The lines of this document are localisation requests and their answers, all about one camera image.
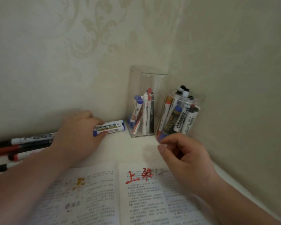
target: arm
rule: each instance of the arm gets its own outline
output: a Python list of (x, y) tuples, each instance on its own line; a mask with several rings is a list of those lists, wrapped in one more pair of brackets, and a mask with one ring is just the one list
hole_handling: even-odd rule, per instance
[(93, 118), (90, 111), (69, 117), (50, 147), (0, 175), (0, 225), (15, 223), (27, 216), (63, 171), (98, 147), (105, 135), (93, 137), (97, 124), (103, 121)]
[(281, 225), (263, 209), (226, 183), (215, 171), (205, 147), (175, 133), (161, 140), (158, 150), (180, 184), (211, 206), (224, 225)]

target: red chinese character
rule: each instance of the red chinese character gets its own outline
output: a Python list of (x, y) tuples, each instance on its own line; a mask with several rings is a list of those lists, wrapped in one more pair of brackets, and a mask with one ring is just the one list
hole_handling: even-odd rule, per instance
[(147, 170), (144, 168), (144, 169), (143, 169), (143, 173), (141, 174), (142, 177), (143, 177), (143, 179), (146, 178), (146, 181), (148, 181), (148, 177), (152, 178), (152, 176), (154, 176), (154, 175), (151, 174), (151, 171), (152, 171), (152, 170), (149, 169), (149, 168), (148, 168)]
[(133, 181), (138, 181), (138, 180), (140, 180), (140, 178), (132, 179), (132, 177), (133, 177), (135, 174), (131, 174), (131, 171), (129, 171), (129, 174), (130, 174), (130, 181), (127, 181), (126, 184), (129, 184), (130, 182), (133, 182)]

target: hand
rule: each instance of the hand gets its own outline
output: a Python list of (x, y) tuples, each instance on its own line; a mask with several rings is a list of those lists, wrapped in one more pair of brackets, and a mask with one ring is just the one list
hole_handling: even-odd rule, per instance
[(160, 141), (158, 150), (172, 174), (187, 190), (201, 198), (211, 194), (223, 181), (213, 167), (205, 147), (182, 133)]
[(91, 154), (105, 137), (101, 133), (93, 136), (95, 125), (104, 122), (93, 117), (89, 110), (85, 110), (68, 117), (56, 133), (51, 150), (58, 152), (67, 165), (71, 166)]

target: white table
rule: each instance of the white table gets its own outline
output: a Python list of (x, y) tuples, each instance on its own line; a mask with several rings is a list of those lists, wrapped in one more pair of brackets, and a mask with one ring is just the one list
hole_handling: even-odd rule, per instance
[[(118, 163), (152, 163), (152, 167), (166, 167), (161, 155), (157, 150), (158, 142), (154, 136), (131, 138), (128, 130), (109, 134), (102, 141), (100, 146), (88, 158), (77, 164), (75, 167), (86, 167), (103, 162)], [(8, 163), (7, 156), (0, 157), (0, 164)], [(217, 173), (230, 185), (240, 191), (251, 201), (259, 205), (268, 213), (281, 221), (272, 211), (258, 201), (248, 190), (228, 175), (224, 170), (214, 163)]]

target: wall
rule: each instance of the wall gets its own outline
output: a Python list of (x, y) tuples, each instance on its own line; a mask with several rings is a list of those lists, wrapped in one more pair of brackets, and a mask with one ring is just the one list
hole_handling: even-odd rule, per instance
[(183, 0), (0, 0), (0, 140), (125, 116), (131, 65), (167, 71)]
[(192, 135), (281, 215), (281, 0), (187, 0), (170, 71), (206, 96)]

